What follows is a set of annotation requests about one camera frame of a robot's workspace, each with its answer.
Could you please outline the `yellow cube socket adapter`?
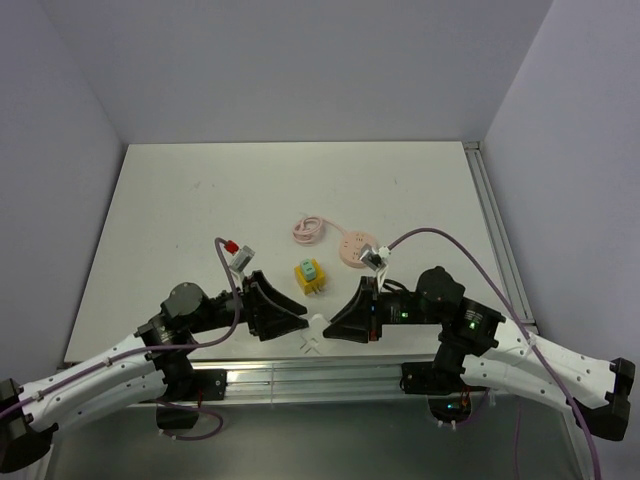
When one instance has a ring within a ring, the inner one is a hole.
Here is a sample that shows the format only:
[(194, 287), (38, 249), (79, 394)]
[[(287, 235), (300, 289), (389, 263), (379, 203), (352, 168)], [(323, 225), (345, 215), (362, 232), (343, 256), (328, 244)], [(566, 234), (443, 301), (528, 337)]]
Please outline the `yellow cube socket adapter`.
[(300, 263), (294, 268), (294, 277), (301, 291), (305, 296), (308, 296), (310, 294), (321, 293), (327, 284), (327, 276), (324, 269), (320, 266), (320, 264), (315, 259), (313, 258), (308, 258), (308, 259), (312, 259), (313, 263), (315, 264), (315, 267), (317, 270), (317, 277), (315, 280), (311, 282), (304, 281), (299, 270)]

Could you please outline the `white plug adapter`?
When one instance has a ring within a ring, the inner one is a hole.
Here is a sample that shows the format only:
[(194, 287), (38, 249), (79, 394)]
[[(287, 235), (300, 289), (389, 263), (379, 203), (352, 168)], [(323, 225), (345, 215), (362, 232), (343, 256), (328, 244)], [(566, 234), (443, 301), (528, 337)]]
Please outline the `white plug adapter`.
[(322, 314), (315, 314), (309, 320), (309, 326), (300, 333), (302, 344), (299, 351), (304, 356), (322, 356), (328, 351), (324, 329), (328, 326)]

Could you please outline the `green plug adapter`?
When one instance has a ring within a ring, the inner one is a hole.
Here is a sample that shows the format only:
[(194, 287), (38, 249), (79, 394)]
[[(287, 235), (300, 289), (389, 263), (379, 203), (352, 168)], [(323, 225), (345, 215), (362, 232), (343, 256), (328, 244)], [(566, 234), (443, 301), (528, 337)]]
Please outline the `green plug adapter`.
[(312, 259), (305, 259), (300, 262), (299, 270), (305, 282), (311, 282), (317, 277), (317, 270)]

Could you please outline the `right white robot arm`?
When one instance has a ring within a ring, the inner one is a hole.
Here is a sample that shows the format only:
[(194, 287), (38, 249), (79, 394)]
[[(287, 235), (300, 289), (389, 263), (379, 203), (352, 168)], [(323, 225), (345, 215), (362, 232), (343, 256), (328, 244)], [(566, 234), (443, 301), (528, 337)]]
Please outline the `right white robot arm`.
[(363, 277), (356, 293), (324, 329), (327, 339), (366, 344), (386, 325), (438, 325), (435, 357), (402, 367), (407, 394), (449, 395), (465, 387), (496, 389), (574, 415), (594, 436), (620, 441), (630, 418), (632, 362), (573, 352), (464, 295), (442, 267), (424, 271), (414, 291), (380, 291)]

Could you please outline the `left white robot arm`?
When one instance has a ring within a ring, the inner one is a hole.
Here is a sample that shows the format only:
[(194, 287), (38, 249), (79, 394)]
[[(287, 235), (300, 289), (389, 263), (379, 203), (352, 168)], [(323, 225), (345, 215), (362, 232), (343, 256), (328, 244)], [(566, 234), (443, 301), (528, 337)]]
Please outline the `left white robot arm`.
[(241, 323), (269, 341), (307, 328), (305, 306), (275, 290), (261, 271), (241, 287), (209, 297), (181, 283), (160, 311), (107, 351), (47, 378), (1, 384), (1, 470), (12, 473), (44, 457), (55, 434), (131, 404), (181, 401), (194, 391), (189, 354), (195, 334)]

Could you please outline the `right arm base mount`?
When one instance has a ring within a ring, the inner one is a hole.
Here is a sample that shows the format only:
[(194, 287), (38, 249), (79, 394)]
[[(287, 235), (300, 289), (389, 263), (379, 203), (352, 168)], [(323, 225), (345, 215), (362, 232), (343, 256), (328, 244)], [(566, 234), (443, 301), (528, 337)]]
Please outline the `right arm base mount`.
[(452, 431), (471, 424), (489, 404), (488, 389), (469, 386), (431, 361), (402, 363), (399, 388), (406, 395), (424, 396), (436, 426)]

